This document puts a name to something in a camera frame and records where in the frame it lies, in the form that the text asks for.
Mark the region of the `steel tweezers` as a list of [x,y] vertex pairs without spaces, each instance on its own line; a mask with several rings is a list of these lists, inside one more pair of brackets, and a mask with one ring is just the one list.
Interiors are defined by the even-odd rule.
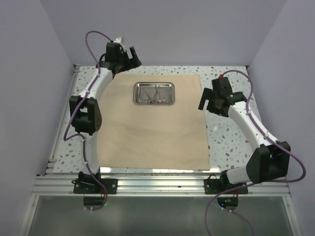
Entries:
[[142,87],[138,88],[138,98],[137,98],[138,103],[142,103]]

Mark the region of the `steel instrument tray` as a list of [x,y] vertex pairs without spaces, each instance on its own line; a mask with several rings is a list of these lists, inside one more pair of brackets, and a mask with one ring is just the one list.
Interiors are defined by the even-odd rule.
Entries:
[[[148,104],[147,96],[142,90],[142,103],[138,103],[138,88],[142,87],[145,89],[149,96],[153,99],[153,96],[156,92],[155,85],[159,86],[159,92],[161,95],[162,103],[160,104]],[[138,82],[134,85],[133,88],[133,102],[136,105],[150,105],[150,106],[170,106],[175,102],[175,86],[171,82]]]

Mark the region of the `steel forceps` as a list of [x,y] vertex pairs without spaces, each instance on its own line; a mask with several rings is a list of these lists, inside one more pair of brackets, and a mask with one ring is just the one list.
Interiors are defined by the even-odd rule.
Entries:
[[147,96],[147,103],[148,104],[153,104],[153,100],[152,100],[152,98],[149,96],[149,94],[146,92],[146,90],[143,88],[142,89],[143,90],[143,92],[146,94],[146,96]]

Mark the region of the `beige cloth wrap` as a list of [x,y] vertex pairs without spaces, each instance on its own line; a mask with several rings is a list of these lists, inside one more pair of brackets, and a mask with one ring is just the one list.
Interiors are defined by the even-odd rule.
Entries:
[[[138,82],[171,82],[172,105],[137,105]],[[96,135],[99,165],[111,168],[209,170],[205,113],[199,110],[197,75],[118,74],[99,102],[102,125]]]

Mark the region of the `steel surgical scissors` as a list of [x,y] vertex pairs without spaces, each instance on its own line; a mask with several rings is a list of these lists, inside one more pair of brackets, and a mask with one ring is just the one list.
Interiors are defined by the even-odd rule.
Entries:
[[161,100],[161,95],[160,95],[160,92],[159,92],[159,86],[158,85],[155,85],[155,94],[153,96],[153,103],[154,104],[160,104],[162,103],[162,100]]

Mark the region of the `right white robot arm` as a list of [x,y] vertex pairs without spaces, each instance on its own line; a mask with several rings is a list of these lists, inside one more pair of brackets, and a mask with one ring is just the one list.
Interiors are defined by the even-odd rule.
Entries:
[[253,151],[246,165],[222,171],[219,183],[212,186],[230,193],[246,182],[257,184],[287,175],[290,156],[284,150],[290,151],[289,144],[279,142],[263,129],[252,110],[246,108],[247,99],[241,92],[233,93],[229,89],[221,94],[205,88],[198,107],[200,110],[203,110],[207,100],[209,102],[206,110],[232,119],[245,135]]

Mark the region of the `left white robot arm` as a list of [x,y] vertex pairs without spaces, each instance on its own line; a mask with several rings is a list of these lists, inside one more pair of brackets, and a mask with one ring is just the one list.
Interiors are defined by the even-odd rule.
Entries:
[[102,125],[99,100],[107,85],[121,73],[142,65],[134,47],[129,48],[131,57],[119,43],[109,43],[106,52],[96,59],[92,80],[79,94],[69,100],[70,120],[66,131],[72,126],[75,134],[63,139],[68,141],[74,137],[82,139],[83,174],[92,175],[99,172],[100,166],[95,151],[95,138]]

